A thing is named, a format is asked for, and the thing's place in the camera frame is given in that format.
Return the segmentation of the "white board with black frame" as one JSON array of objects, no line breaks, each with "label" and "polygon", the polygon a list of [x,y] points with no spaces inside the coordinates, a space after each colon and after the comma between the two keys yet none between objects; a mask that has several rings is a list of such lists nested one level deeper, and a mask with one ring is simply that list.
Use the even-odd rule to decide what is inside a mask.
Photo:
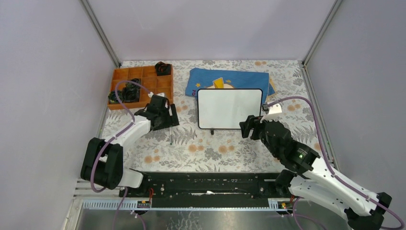
[{"label": "white board with black frame", "polygon": [[250,115],[259,116],[262,89],[199,89],[198,128],[236,130]]}]

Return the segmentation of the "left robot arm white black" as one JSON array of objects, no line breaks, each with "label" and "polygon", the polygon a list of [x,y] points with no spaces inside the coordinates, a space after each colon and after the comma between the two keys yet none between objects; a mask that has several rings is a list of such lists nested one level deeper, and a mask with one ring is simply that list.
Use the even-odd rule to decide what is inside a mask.
[{"label": "left robot arm white black", "polygon": [[124,167],[124,153],[141,137],[152,131],[179,125],[176,105],[163,94],[153,94],[143,109],[132,114],[123,128],[106,139],[92,138],[88,142],[80,177],[91,183],[99,193],[104,189],[129,187],[137,197],[148,192],[142,172]]}]

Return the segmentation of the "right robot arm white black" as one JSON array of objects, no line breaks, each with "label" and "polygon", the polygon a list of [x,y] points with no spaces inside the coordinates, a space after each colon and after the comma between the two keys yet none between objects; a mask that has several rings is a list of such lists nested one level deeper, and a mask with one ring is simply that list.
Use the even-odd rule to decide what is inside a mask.
[{"label": "right robot arm white black", "polygon": [[278,121],[250,115],[240,122],[243,138],[260,140],[285,167],[277,177],[275,193],[312,201],[343,218],[353,230],[383,229],[392,198],[371,192],[332,168],[314,149],[293,139]]}]

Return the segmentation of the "black rolled sock middle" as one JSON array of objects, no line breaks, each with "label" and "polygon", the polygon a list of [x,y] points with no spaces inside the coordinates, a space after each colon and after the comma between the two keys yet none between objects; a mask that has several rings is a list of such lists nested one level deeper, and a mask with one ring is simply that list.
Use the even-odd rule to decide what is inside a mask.
[{"label": "black rolled sock middle", "polygon": [[123,102],[125,103],[137,103],[140,99],[140,88],[124,87],[122,90]]}]

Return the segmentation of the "dark rolled sock with green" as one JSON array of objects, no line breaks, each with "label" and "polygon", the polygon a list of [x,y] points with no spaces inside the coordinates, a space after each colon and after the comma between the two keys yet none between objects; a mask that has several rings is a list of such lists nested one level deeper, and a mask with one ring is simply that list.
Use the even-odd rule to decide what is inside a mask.
[{"label": "dark rolled sock with green", "polygon": [[131,83],[127,82],[125,84],[126,89],[128,90],[139,90],[140,89],[140,79],[131,79]]}]

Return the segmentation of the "wooden compartment tray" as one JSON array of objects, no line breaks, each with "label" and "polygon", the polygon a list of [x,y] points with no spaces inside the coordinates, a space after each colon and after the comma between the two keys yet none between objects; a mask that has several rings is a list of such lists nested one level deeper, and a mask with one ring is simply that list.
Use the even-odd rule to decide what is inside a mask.
[{"label": "wooden compartment tray", "polygon": [[[115,69],[113,71],[111,91],[123,90],[127,82],[131,83],[131,79],[140,79],[140,99],[137,103],[124,103],[129,108],[142,108],[150,102],[149,92],[165,93],[170,103],[173,103],[173,67],[170,75],[157,76],[153,66],[131,67],[123,69]],[[109,104],[110,110],[121,110],[123,107],[120,104]]]}]

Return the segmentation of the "floral patterned tablecloth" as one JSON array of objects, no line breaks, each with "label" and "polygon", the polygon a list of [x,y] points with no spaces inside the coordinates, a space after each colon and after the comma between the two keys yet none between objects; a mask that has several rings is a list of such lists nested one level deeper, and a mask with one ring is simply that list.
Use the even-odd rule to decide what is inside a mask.
[{"label": "floral patterned tablecloth", "polygon": [[197,101],[185,95],[192,68],[266,72],[285,99],[278,120],[293,138],[320,151],[314,119],[304,98],[308,97],[297,60],[174,60],[174,103],[180,124],[150,132],[124,153],[124,166],[140,171],[161,172],[279,172],[283,169],[260,141],[242,138],[239,130],[210,132],[198,128]]}]

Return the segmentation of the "dark rolled sock with orange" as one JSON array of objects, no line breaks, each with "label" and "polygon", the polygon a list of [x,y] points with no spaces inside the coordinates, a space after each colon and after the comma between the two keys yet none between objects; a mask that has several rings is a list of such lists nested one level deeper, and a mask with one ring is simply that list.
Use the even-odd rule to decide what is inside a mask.
[{"label": "dark rolled sock with orange", "polygon": [[164,63],[162,61],[158,62],[154,66],[157,76],[167,76],[172,72],[172,65]]}]

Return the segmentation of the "blue green rolled sock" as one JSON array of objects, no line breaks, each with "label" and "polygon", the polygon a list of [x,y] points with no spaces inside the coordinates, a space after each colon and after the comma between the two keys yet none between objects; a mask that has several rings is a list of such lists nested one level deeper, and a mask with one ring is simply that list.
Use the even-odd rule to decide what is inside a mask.
[{"label": "blue green rolled sock", "polygon": [[123,94],[121,90],[117,92],[111,91],[108,95],[109,104],[119,104],[120,102],[124,102]]}]

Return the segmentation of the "blue cartoon print cloth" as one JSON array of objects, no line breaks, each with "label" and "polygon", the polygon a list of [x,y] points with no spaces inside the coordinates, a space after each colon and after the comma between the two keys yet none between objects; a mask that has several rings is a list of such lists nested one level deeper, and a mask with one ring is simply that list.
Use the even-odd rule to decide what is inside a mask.
[{"label": "blue cartoon print cloth", "polygon": [[266,72],[214,70],[193,68],[185,95],[197,96],[199,89],[261,89],[262,101],[276,94],[276,87]]}]

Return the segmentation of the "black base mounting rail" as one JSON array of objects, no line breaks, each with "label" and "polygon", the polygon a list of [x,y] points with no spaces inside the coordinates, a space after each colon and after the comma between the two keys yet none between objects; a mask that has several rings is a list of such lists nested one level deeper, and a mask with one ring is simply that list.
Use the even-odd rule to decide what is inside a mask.
[{"label": "black base mounting rail", "polygon": [[290,199],[289,182],[293,172],[225,173],[225,172],[147,172],[139,188],[130,188],[126,197],[146,199]]}]

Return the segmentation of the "aluminium frame post left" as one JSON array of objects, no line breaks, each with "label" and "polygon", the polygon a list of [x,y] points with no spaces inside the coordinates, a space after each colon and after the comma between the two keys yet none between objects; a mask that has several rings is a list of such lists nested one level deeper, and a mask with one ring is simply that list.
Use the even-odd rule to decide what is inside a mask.
[{"label": "aluminium frame post left", "polygon": [[[115,68],[120,67],[120,61],[113,50],[111,43],[109,42],[93,8],[89,0],[80,0],[79,1],[91,23],[93,26],[94,31],[96,32],[101,44],[103,45],[105,51],[107,52],[109,58],[111,59]],[[87,146],[84,162],[81,168],[80,176],[82,179],[90,180],[91,172],[93,170],[93,165],[96,160],[96,157],[102,148],[103,144],[105,143],[104,140],[101,139],[102,135],[102,128],[105,125],[106,115],[107,115],[107,99],[103,102],[103,113],[102,119],[99,124],[99,128],[95,138],[92,138]]]}]

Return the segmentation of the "aluminium frame post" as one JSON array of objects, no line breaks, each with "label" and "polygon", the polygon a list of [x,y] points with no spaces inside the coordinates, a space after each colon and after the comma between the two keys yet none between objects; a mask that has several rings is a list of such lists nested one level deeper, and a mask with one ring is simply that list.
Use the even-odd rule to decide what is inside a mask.
[{"label": "aluminium frame post", "polygon": [[337,166],[336,162],[335,162],[335,153],[334,153],[333,148],[331,147],[331,144],[329,143],[329,141],[330,141],[329,134],[327,131],[326,123],[324,121],[321,109],[319,108],[319,105],[318,105],[318,100],[317,100],[317,96],[316,96],[314,86],[313,86],[313,83],[311,80],[308,65],[342,3],[343,3],[343,0],[334,1],[327,17],[325,18],[314,41],[312,42],[307,54],[305,55],[304,59],[301,61],[301,64],[300,64],[304,83],[305,83],[305,86],[307,89],[307,94],[309,96],[309,100],[313,103],[313,106],[315,108],[316,115],[318,118],[318,121],[316,121],[316,125],[318,125],[320,128],[319,130],[321,131],[321,139],[324,142],[321,146],[324,147],[329,162],[335,167]]},{"label": "aluminium frame post", "polygon": [[[93,8],[89,0],[80,0],[79,1],[91,23],[93,26],[94,31],[96,32],[101,44],[103,45],[105,51],[107,52],[109,58],[111,59],[115,68],[120,67],[120,61],[113,50],[111,43],[109,42]],[[93,170],[93,165],[96,160],[96,157],[102,148],[103,144],[105,143],[104,140],[101,139],[102,135],[102,128],[105,125],[106,115],[107,115],[107,99],[103,102],[103,113],[102,119],[99,124],[99,128],[95,138],[92,138],[87,146],[84,162],[81,168],[80,176],[82,179],[90,180],[91,172]]]}]

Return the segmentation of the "aluminium frame post right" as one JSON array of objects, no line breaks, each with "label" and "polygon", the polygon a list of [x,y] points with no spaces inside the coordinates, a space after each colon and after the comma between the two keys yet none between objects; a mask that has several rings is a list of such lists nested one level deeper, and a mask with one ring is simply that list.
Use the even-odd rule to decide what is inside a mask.
[{"label": "aluminium frame post right", "polygon": [[304,59],[301,61],[301,64],[300,64],[304,83],[305,83],[305,86],[307,89],[307,94],[309,96],[309,100],[313,103],[313,106],[315,108],[316,115],[318,118],[318,121],[316,121],[316,125],[318,125],[320,128],[319,130],[321,131],[321,139],[324,142],[321,146],[324,147],[329,162],[335,167],[337,166],[336,162],[335,162],[335,153],[334,153],[333,148],[331,147],[331,144],[329,143],[329,141],[330,141],[329,134],[327,131],[326,123],[324,121],[321,109],[319,108],[319,105],[318,105],[318,100],[317,100],[317,96],[316,96],[314,86],[313,86],[313,83],[311,80],[308,65],[342,3],[343,3],[343,0],[334,1],[327,17],[325,18],[314,41],[312,42],[307,54],[305,55]]}]

